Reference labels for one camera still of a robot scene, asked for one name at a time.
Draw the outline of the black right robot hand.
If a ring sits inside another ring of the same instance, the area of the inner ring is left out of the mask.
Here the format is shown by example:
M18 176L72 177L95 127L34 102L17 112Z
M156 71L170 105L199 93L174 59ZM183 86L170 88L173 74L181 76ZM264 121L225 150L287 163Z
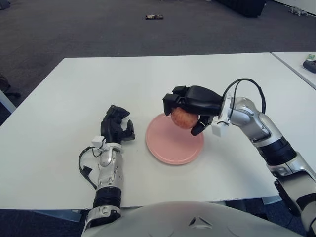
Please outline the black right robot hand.
M165 115L193 136L202 133L220 114L222 102L220 95L201 86L177 86L163 98Z

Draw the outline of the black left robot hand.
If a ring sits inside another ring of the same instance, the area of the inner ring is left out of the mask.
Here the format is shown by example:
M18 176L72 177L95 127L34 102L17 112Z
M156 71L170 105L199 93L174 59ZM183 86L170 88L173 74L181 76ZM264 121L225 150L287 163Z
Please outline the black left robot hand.
M135 139L134 126L131 120L127 122L126 130L123 130L122 120L130 115L130 112L122 107L111 105L101 122L100 133L106 139L106 143L127 142Z

